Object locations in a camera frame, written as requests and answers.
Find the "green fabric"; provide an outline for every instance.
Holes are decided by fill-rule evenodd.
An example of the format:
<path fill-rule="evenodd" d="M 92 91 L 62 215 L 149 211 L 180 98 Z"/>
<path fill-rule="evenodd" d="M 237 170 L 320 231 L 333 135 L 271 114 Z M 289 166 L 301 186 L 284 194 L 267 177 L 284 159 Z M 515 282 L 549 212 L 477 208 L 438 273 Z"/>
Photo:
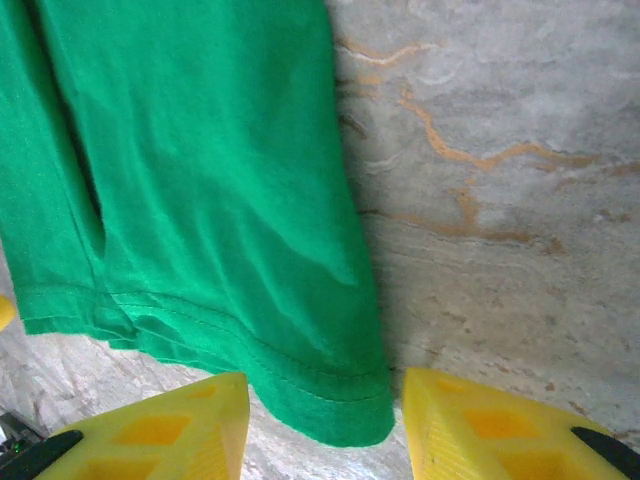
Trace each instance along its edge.
<path fill-rule="evenodd" d="M 0 236 L 27 331 L 242 370 L 314 439 L 383 440 L 332 60 L 320 0 L 0 2 Z"/>

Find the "green cloth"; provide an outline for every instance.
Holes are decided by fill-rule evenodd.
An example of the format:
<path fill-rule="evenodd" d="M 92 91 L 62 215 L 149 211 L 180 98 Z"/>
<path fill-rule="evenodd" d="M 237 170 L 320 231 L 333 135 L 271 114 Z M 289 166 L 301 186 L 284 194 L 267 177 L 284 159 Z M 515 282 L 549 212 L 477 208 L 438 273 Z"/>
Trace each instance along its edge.
<path fill-rule="evenodd" d="M 320 0 L 0 2 L 0 236 L 31 334 L 241 370 L 321 442 L 392 423 Z"/>

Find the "stitched seam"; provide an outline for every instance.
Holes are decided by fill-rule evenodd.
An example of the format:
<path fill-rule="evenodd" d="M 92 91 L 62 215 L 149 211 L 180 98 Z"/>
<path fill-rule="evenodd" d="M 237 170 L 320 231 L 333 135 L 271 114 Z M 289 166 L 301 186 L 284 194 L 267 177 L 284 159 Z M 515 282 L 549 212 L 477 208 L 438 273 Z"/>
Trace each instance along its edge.
<path fill-rule="evenodd" d="M 46 296 L 46 294 L 36 294 L 36 295 L 34 295 L 34 296 L 35 296 L 35 297 L 42 297 L 42 296 Z M 106 306 L 106 305 L 104 305 L 104 306 L 103 306 L 103 305 L 99 305 L 99 306 L 97 306 L 96 308 L 99 308 L 99 309 L 105 309 L 105 310 L 118 310 L 118 309 L 116 309 L 115 307 L 109 307 L 109 306 Z M 182 316 L 184 316 L 185 318 L 189 318 L 190 320 L 191 320 L 191 319 L 193 319 L 192 317 L 189 317 L 189 316 L 187 316 L 187 315 L 182 315 Z M 60 318 L 60 317 L 62 317 L 62 316 L 61 316 L 61 315 L 59 315 L 59 316 L 46 316 L 46 317 L 28 317 L 28 318 L 23 319 L 23 321 L 25 321 L 25 322 L 31 322 L 31 321 L 37 321 L 37 320 L 40 320 L 40 319 L 42 319 L 42 320 L 49 320 L 49 319 L 53 319 L 53 318 Z M 89 327 L 89 328 L 87 328 L 87 329 L 83 329 L 83 333 L 85 333 L 85 334 L 89 334 L 89 335 L 90 335 L 90 332 L 91 332 L 93 329 L 91 328 L 91 326 L 90 326 L 89 324 L 86 324 L 86 326 L 87 326 L 87 327 Z M 222 331 L 222 332 L 225 332 L 225 333 L 228 333 L 228 334 L 232 335 L 233 337 L 235 337 L 235 338 L 236 338 L 236 339 L 238 339 L 238 340 L 242 340 L 239 336 L 235 335 L 233 332 L 230 332 L 230 331 L 228 331 L 228 330 L 222 329 L 222 328 L 217 327 L 217 326 L 208 325 L 208 324 L 206 324 L 206 326 L 211 326 L 211 327 L 213 327 L 213 328 L 214 328 L 214 329 L 216 329 L 216 330 L 220 330 L 220 331 Z M 186 344 L 184 344 L 184 343 L 181 343 L 181 342 L 178 342 L 178 341 L 175 341 L 175 340 L 169 340 L 168 338 L 163 337 L 162 335 L 158 335 L 158 334 L 156 334 L 156 333 L 154 333 L 154 332 L 151 332 L 151 331 L 148 331 L 148 330 L 144 330 L 144 329 L 142 329 L 141 331 L 143 331 L 143 332 L 145 332 L 145 333 L 147 333 L 147 334 L 150 334 L 150 335 L 152 335 L 152 336 L 158 337 L 158 338 L 160 338 L 160 339 L 162 339 L 162 340 L 166 340 L 166 341 L 167 341 L 167 342 L 169 342 L 169 343 L 173 343 L 173 344 L 175 344 L 175 345 L 179 345 L 179 346 L 181 346 L 181 347 L 184 347 L 184 348 L 186 348 L 186 349 L 193 349 L 193 350 L 196 350 L 196 351 L 202 351 L 202 349 L 200 349 L 200 348 L 193 348 L 193 347 L 188 346 L 188 345 L 186 345 Z M 263 362 L 261 362 L 261 361 L 260 361 L 260 359 L 259 359 L 259 358 L 257 358 L 256 356 L 252 355 L 252 354 L 251 354 L 251 352 L 248 352 L 248 353 L 249 353 L 249 356 L 251 357 L 251 359 L 252 359 L 252 360 L 253 360 L 253 361 L 254 361 L 254 362 L 255 362 L 255 363 L 256 363 L 260 368 L 262 368 L 263 370 L 265 370 L 265 371 L 267 371 L 268 373 L 270 373 L 271 375 L 273 375 L 273 376 L 275 376 L 275 377 L 279 378 L 280 380 L 282 380 L 283 382 L 287 383 L 288 385 L 291 385 L 291 386 L 292 386 L 293 388 L 295 388 L 296 390 L 299 390 L 299 391 L 301 391 L 301 392 L 307 393 L 307 394 L 311 395 L 312 397 L 317 398 L 317 399 L 319 399 L 319 400 L 328 401 L 328 402 L 332 402 L 332 403 L 355 403 L 355 402 L 363 402 L 363 401 L 367 401 L 367 400 L 373 400 L 373 399 L 375 399 L 375 398 L 378 398 L 378 397 L 381 397 L 381 396 L 385 395 L 385 390 L 381 390 L 380 392 L 375 393 L 375 394 L 373 394 L 373 395 L 369 395 L 369 396 L 366 396 L 366 397 L 352 398 L 352 399 L 348 399 L 348 400 L 345 400 L 345 399 L 337 399 L 337 398 L 330 398 L 330 397 L 324 397 L 324 396 L 318 395 L 317 393 L 314 393 L 314 392 L 312 392 L 312 391 L 310 391 L 310 390 L 307 390 L 306 388 L 303 388 L 303 387 L 300 387 L 299 385 L 296 385 L 295 383 L 293 383 L 293 382 L 292 382 L 291 380 L 289 380 L 288 378 L 281 376 L 278 372 L 276 372 L 276 371 L 272 370 L 271 368 L 269 368 L 269 366 L 268 366 L 268 365 L 266 365 L 266 364 L 264 364 Z M 174 358 L 169 359 L 169 358 L 168 358 L 167 360 L 175 361 L 176 359 L 174 359 Z M 337 375 L 334 375 L 334 374 L 327 374 L 327 373 L 325 373 L 325 372 L 321 372 L 321 371 L 315 371 L 315 372 L 313 372 L 313 373 L 321 373 L 321 374 L 326 374 L 326 375 L 330 375 L 330 376 L 336 376 L 336 377 L 339 377 L 339 376 L 337 376 Z M 359 377 L 347 377 L 347 376 L 345 376 L 345 377 L 341 377 L 341 378 L 344 378 L 345 380 L 349 380 L 349 379 L 352 379 L 352 378 L 359 378 Z"/>
<path fill-rule="evenodd" d="M 31 287 L 28 287 L 28 286 L 21 286 L 21 287 L 16 287 L 16 290 L 17 290 L 17 289 L 19 289 L 19 288 L 31 288 Z M 87 290 L 87 291 L 89 291 L 89 292 L 92 292 L 92 290 L 91 290 L 91 289 L 87 289 L 87 288 L 85 288 L 85 287 L 80 287 L 80 288 L 81 288 L 82 290 Z M 96 292 L 96 293 L 102 293 L 102 294 L 103 294 L 103 295 L 105 295 L 105 296 L 106 296 L 106 295 L 109 295 L 109 294 L 108 294 L 108 293 L 106 293 L 106 292 Z M 166 297 L 166 298 L 175 299 L 175 300 L 178 300 L 178 301 L 184 302 L 184 303 L 186 303 L 186 304 L 188 304 L 188 305 L 194 306 L 194 307 L 196 307 L 196 308 L 201 308 L 201 309 L 203 309 L 203 310 L 205 310 L 205 311 L 208 311 L 208 312 L 211 312 L 211 313 L 214 313 L 214 314 L 222 314 L 222 315 L 224 315 L 224 316 L 225 316 L 225 317 L 227 317 L 227 318 L 232 318 L 232 319 L 234 319 L 234 320 L 238 321 L 237 317 L 235 317 L 235 316 L 233 316 L 233 315 L 230 315 L 230 314 L 228 314 L 228 313 L 226 313 L 226 312 L 219 312 L 219 311 L 217 311 L 217 310 L 214 310 L 214 309 L 211 309 L 211 308 L 208 308 L 208 307 L 203 307 L 203 306 L 200 306 L 200 305 L 198 305 L 198 304 L 194 304 L 194 303 L 192 303 L 192 302 L 189 302 L 188 300 L 183 300 L 183 299 L 178 298 L 178 297 L 173 297 L 173 296 L 170 296 L 170 295 L 164 295 L 164 294 L 156 294 L 156 293 L 153 293 L 153 292 L 145 292 L 145 291 L 139 291 L 139 292 L 136 292 L 136 293 L 146 293 L 146 294 L 148 294 L 148 295 L 156 295 L 156 296 L 159 296 L 159 297 Z M 46 293 L 32 293 L 32 294 L 30 294 L 30 295 L 35 296 L 35 297 L 43 297 L 43 296 L 47 296 L 47 294 L 46 294 Z M 129 295 L 129 294 L 126 294 L 126 293 L 120 293 L 120 294 L 117 294 L 117 295 Z M 212 328 L 214 328 L 214 329 L 216 329 L 216 330 L 219 330 L 219 331 L 221 331 L 221 332 L 228 333 L 228 334 L 232 335 L 233 337 L 235 337 L 236 339 L 238 339 L 238 340 L 240 340 L 240 341 L 242 341 L 242 340 L 243 340 L 243 338 L 242 338 L 242 337 L 240 337 L 240 336 L 238 336 L 235 332 L 232 332 L 232 331 L 230 331 L 230 330 L 226 330 L 226 329 L 224 329 L 224 328 L 222 328 L 222 327 L 220 327 L 220 326 L 218 326 L 218 325 L 214 325 L 214 324 L 210 324 L 210 323 L 203 322 L 203 321 L 201 321 L 201 320 L 199 320 L 199 319 L 197 319 L 197 318 L 195 318 L 195 317 L 193 317 L 193 316 L 191 316 L 191 315 L 188 315 L 188 314 L 185 314 L 185 313 L 182 313 L 182 312 L 176 312 L 176 311 L 171 310 L 171 309 L 168 309 L 168 308 L 166 308 L 166 307 L 160 308 L 160 307 L 154 307 L 154 306 L 151 306 L 151 305 L 137 305 L 137 304 L 129 304 L 129 303 L 118 303 L 118 305 L 119 305 L 119 306 L 125 306 L 125 307 L 149 308 L 149 309 L 154 309 L 154 310 L 159 310 L 159 311 L 168 312 L 168 313 L 171 313 L 171 314 L 178 315 L 178 316 L 181 316 L 181 317 L 183 317 L 183 318 L 189 319 L 190 321 L 193 321 L 193 322 L 195 322 L 195 323 L 197 323 L 197 324 L 199 324 L 199 325 L 203 325 L 203 326 L 206 326 L 206 327 L 212 327 Z M 111 310 L 118 310 L 117 308 L 115 308 L 115 307 L 111 307 L 111 306 L 108 306 L 108 305 L 98 305 L 98 306 L 97 306 L 97 308 L 106 308 L 106 309 L 111 309 Z M 238 325 L 239 325 L 240 327 L 242 327 L 245 331 L 247 331 L 247 329 L 244 327 L 244 325 L 242 325 L 242 322 L 238 321 Z M 364 373 L 364 374 L 359 374 L 359 375 L 338 375 L 338 374 L 335 374 L 335 373 L 323 372 L 323 371 L 321 371 L 321 370 L 317 370 L 317 369 L 315 369 L 315 368 L 313 368 L 313 367 L 311 367 L 311 366 L 309 366 L 309 365 L 306 365 L 306 364 L 304 364 L 304 363 L 300 362 L 300 360 L 298 360 L 298 359 L 296 359 L 296 358 L 290 357 L 289 355 L 287 355 L 287 354 L 286 354 L 286 353 L 284 353 L 284 352 L 281 352 L 281 351 L 279 351 L 279 350 L 276 350 L 274 347 L 272 347 L 271 345 L 269 345 L 269 344 L 267 344 L 267 343 L 263 342 L 262 340 L 260 340 L 260 339 L 256 338 L 255 336 L 253 336 L 253 335 L 252 335 L 250 332 L 248 332 L 248 331 L 247 331 L 247 334 L 248 334 L 248 337 L 249 337 L 252 341 L 254 341 L 255 343 L 257 343 L 258 345 L 260 345 L 260 346 L 263 346 L 263 347 L 267 348 L 267 349 L 268 349 L 268 350 L 270 350 L 271 352 L 273 352 L 273 353 L 275 353 L 275 354 L 277 354 L 277 355 L 279 355 L 279 356 L 283 357 L 284 359 L 286 359 L 286 360 L 290 361 L 291 363 L 293 363 L 293 364 L 295 364 L 295 365 L 297 365 L 297 366 L 299 366 L 299 367 L 301 367 L 301 368 L 303 368 L 303 369 L 305 369 L 305 370 L 308 370 L 308 371 L 310 371 L 310 372 L 312 372 L 312 373 L 314 373 L 314 374 L 320 374 L 320 375 L 325 375 L 325 376 L 328 376 L 328 377 L 344 378 L 344 379 L 359 379 L 359 378 L 367 378 L 367 377 L 377 377 L 377 376 L 379 376 L 379 374 L 377 374 L 377 373 L 375 373 L 375 372 L 369 372 L 369 373 Z"/>

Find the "yellow object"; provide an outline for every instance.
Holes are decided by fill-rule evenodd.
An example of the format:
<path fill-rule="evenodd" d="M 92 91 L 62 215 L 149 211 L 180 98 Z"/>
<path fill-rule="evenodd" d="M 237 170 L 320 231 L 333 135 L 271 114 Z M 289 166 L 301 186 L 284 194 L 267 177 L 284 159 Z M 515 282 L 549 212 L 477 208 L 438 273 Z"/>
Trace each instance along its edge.
<path fill-rule="evenodd" d="M 9 322 L 16 316 L 16 309 L 4 295 L 0 295 L 0 331 L 4 329 Z"/>
<path fill-rule="evenodd" d="M 249 426 L 242 373 L 82 420 L 84 438 L 38 480 L 237 480 Z"/>
<path fill-rule="evenodd" d="M 415 480 L 624 480 L 572 427 L 584 417 L 435 370 L 410 368 L 403 414 Z"/>

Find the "marble surface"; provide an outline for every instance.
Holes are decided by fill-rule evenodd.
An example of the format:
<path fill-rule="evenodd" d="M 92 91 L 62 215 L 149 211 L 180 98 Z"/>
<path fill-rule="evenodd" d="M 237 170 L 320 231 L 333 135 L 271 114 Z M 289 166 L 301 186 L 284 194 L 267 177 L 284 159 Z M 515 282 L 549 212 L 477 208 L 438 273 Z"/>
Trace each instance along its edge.
<path fill-rule="evenodd" d="M 431 366 L 640 449 L 640 7 L 331 0 L 345 164 L 397 383 Z M 0 292 L 11 295 L 6 266 Z M 0 409 L 50 429 L 205 374 L 83 337 L 0 334 Z M 252 397 L 245 479 L 409 479 L 401 418 L 336 450 Z"/>

